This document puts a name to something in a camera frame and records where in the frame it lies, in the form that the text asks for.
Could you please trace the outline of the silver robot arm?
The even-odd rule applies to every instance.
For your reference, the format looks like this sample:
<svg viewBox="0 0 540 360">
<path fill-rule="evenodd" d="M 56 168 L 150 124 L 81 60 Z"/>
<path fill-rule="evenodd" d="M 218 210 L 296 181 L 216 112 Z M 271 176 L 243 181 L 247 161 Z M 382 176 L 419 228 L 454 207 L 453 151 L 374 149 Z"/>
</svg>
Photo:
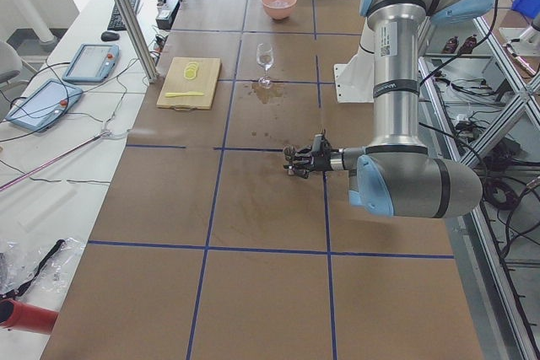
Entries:
<svg viewBox="0 0 540 360">
<path fill-rule="evenodd" d="M 286 155 L 290 175 L 345 170 L 349 201 L 375 215 L 455 218 L 480 202 L 483 187 L 464 164 L 433 159 L 419 140 L 418 29 L 487 13 L 496 0 L 361 0 L 374 32 L 374 137 L 362 148 L 333 148 L 323 135 Z"/>
</svg>

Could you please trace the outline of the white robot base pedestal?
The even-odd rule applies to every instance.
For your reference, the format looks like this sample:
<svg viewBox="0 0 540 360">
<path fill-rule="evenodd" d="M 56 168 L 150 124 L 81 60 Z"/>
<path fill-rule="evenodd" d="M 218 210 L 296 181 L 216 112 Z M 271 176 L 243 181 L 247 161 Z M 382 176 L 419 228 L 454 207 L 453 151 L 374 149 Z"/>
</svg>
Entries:
<svg viewBox="0 0 540 360">
<path fill-rule="evenodd" d="M 372 103 L 374 88 L 375 33 L 364 21 L 357 53 L 347 64 L 334 65 L 337 102 Z"/>
</svg>

